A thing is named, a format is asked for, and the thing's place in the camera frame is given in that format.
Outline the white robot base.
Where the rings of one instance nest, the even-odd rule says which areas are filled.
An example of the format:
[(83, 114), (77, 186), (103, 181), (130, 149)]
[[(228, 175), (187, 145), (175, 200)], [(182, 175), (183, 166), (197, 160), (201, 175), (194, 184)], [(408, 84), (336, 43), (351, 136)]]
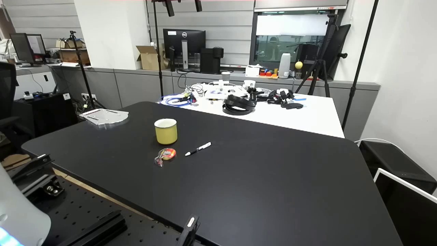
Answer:
[(51, 218), (33, 205), (0, 167), (0, 246), (42, 246)]

